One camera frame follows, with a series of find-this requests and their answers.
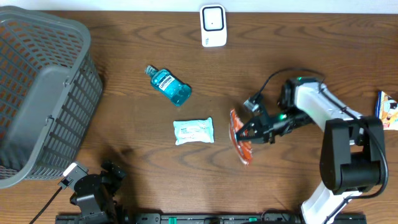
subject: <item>blue bottle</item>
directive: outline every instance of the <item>blue bottle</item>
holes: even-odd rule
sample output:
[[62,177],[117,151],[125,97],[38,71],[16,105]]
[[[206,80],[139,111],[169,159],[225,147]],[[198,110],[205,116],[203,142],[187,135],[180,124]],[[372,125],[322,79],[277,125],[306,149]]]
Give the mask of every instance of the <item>blue bottle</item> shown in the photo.
[[163,93],[175,106],[181,106],[191,95],[191,88],[175,78],[168,70],[160,71],[148,65],[145,73],[151,78],[150,84]]

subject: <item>listerine label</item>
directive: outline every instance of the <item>listerine label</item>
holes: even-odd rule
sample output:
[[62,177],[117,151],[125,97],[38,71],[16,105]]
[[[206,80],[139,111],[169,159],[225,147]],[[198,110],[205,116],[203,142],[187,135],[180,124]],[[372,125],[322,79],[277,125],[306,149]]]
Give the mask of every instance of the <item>listerine label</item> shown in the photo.
[[167,76],[163,81],[159,84],[159,88],[163,91],[175,80],[175,78],[171,75]]

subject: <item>wooden surface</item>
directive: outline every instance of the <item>wooden surface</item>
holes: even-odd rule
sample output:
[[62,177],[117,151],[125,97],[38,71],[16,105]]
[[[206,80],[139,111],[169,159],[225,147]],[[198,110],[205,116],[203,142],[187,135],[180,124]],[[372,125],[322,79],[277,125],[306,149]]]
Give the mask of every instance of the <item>wooden surface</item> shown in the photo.
[[[201,46],[198,13],[50,12],[78,20],[91,32],[92,56],[105,79],[104,97],[77,159],[91,173],[103,159],[127,172],[118,193],[132,211],[165,213],[294,210],[320,183],[323,134],[308,125],[254,146],[244,167],[228,137],[229,110],[240,107],[270,73],[304,66],[327,74],[331,92],[362,114],[373,114],[377,91],[398,99],[398,16],[229,13],[226,46]],[[148,64],[168,68],[192,96],[175,107],[149,84]],[[290,73],[266,87],[276,112]],[[215,143],[175,145],[173,121],[213,118]],[[397,223],[398,132],[386,131],[390,181],[385,193],[349,204],[368,223]],[[25,181],[0,190],[0,223],[27,223],[57,189],[58,181]],[[38,223],[78,212],[64,190]]]

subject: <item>white wall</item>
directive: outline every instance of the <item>white wall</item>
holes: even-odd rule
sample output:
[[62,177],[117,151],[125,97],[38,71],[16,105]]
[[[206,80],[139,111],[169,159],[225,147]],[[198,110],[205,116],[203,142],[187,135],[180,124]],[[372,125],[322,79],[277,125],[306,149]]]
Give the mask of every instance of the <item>white wall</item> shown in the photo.
[[340,12],[398,14],[398,0],[0,0],[35,10],[185,11],[220,3],[229,12]]

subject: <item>gray plastic basket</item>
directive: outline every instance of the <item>gray plastic basket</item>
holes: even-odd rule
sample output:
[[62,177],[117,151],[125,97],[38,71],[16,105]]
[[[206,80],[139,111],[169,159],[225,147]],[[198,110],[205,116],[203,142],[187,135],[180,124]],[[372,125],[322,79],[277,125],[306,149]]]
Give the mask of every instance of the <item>gray plastic basket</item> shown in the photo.
[[73,162],[103,84],[79,22],[0,7],[0,189]]

